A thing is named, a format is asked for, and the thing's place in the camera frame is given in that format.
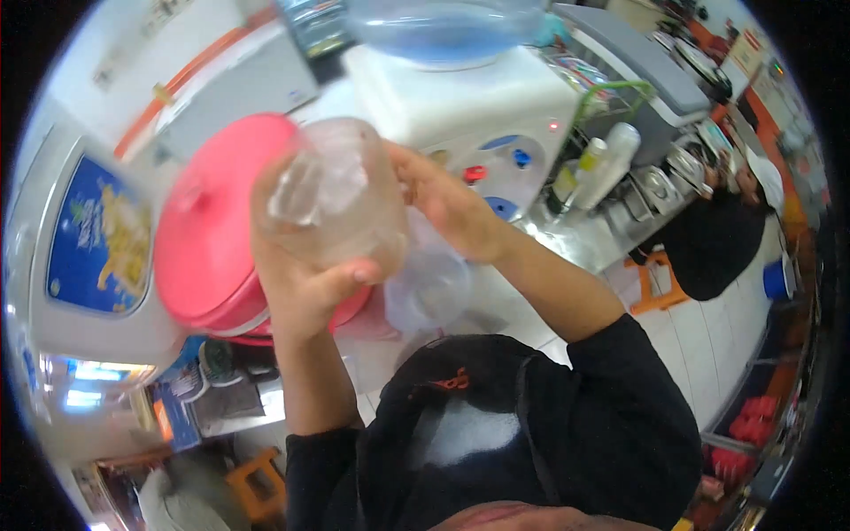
freezer lid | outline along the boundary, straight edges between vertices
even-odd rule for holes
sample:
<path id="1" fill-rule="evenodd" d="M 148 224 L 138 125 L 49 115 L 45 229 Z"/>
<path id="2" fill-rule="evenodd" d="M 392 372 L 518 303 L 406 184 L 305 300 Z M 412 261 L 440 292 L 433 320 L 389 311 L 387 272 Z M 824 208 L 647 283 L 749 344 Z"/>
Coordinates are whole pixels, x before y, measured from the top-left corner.
<path id="1" fill-rule="evenodd" d="M 691 77 L 664 50 L 624 20 L 604 9 L 556 3 L 552 11 L 606 47 L 638 76 L 652 83 L 658 96 L 679 116 L 708 110 L 711 102 Z"/>

tiled floor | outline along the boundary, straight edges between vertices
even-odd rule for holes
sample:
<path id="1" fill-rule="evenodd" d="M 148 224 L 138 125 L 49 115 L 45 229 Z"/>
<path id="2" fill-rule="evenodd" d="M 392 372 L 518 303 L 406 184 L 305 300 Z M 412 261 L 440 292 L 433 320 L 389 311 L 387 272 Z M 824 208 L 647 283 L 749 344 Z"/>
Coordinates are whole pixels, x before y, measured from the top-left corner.
<path id="1" fill-rule="evenodd" d="M 771 218 L 756 258 L 720 297 L 708 302 L 683 302 L 666 311 L 655 310 L 636 317 L 693 408 L 700 429 L 723 405 L 762 335 L 770 307 L 762 288 L 762 269 L 778 259 L 781 252 L 779 223 Z M 617 263 L 603 277 L 626 308 L 640 298 L 635 268 Z M 653 278 L 655 288 L 669 289 L 670 277 L 665 268 L 654 269 Z M 506 334 L 538 348 L 557 363 L 570 364 L 564 341 L 493 268 L 479 268 L 474 279 L 469 310 L 445 333 Z M 358 392 L 360 416 L 366 424 L 374 420 L 381 388 L 405 354 L 430 339 L 433 336 L 405 336 L 399 341 L 379 343 L 339 342 Z M 280 422 L 239 433 L 237 442 L 276 440 L 283 448 L 285 435 L 285 422 Z"/>

sneaker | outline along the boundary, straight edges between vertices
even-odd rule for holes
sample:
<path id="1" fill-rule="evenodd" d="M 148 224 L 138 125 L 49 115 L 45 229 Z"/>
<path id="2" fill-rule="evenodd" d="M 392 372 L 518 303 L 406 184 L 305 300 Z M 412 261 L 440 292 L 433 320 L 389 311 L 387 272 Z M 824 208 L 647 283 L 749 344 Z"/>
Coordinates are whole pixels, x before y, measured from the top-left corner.
<path id="1" fill-rule="evenodd" d="M 209 388 L 209 383 L 201 374 L 197 359 L 192 359 L 185 367 L 178 370 L 178 375 L 170 379 L 172 394 L 181 402 L 194 402 Z"/>
<path id="2" fill-rule="evenodd" d="M 207 339 L 198 351 L 201 371 L 213 387 L 227 387 L 242 381 L 233 366 L 230 343 L 220 339 Z"/>

plastic stool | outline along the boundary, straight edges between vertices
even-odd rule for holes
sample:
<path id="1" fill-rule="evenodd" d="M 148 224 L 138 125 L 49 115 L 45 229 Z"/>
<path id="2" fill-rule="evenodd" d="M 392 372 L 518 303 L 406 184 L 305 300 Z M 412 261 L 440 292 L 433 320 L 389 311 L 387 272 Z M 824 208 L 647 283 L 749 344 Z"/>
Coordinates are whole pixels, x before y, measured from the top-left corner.
<path id="1" fill-rule="evenodd" d="M 667 266 L 670 269 L 671 289 L 667 293 L 662 293 L 657 297 L 653 297 L 652 295 L 652 281 L 649 279 L 649 268 L 647 267 L 650 263 L 657 263 Z M 666 252 L 655 251 L 650 253 L 646 257 L 646 265 L 639 266 L 631 258 L 627 258 L 624 265 L 627 268 L 637 268 L 637 272 L 640 274 L 641 300 L 632 304 L 632 307 L 629 308 L 632 315 L 638 315 L 652 310 L 666 310 L 670 306 L 685 302 L 690 298 L 685 295 L 682 287 L 676 282 L 676 276 L 673 274 L 673 267 L 670 265 L 670 259 L 667 258 Z"/>
<path id="2" fill-rule="evenodd" d="M 227 475 L 227 483 L 236 492 L 242 508 L 245 509 L 245 513 L 252 523 L 264 522 L 283 512 L 286 503 L 286 484 L 272 464 L 272 460 L 280 454 L 279 449 L 269 446 L 257 457 L 236 467 Z M 265 500 L 260 500 L 257 497 L 256 491 L 248 482 L 248 476 L 259 471 L 265 472 L 266 477 L 271 480 L 273 485 L 273 494 Z"/>

black shirt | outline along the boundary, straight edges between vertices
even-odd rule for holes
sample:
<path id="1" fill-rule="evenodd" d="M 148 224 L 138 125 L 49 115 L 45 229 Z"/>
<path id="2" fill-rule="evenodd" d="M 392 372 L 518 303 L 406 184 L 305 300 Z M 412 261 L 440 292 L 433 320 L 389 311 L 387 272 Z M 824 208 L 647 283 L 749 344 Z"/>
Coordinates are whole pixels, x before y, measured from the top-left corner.
<path id="1" fill-rule="evenodd" d="M 726 189 L 688 205 L 660 232 L 682 290 L 697 301 L 719 297 L 758 252 L 764 221 L 763 212 Z"/>
<path id="2" fill-rule="evenodd" d="M 702 467 L 696 422 L 679 388 L 629 315 L 570 344 L 568 353 L 573 370 L 505 336 L 450 337 L 423 347 L 384 388 L 377 418 L 364 431 L 287 438 L 287 528 L 354 528 L 358 496 L 374 516 L 370 528 L 428 529 L 496 500 L 672 528 Z M 506 384 L 514 362 L 528 357 L 529 438 Z M 368 444 L 384 446 L 364 459 L 355 447 Z M 551 473 L 557 504 L 541 486 L 532 444 Z"/>

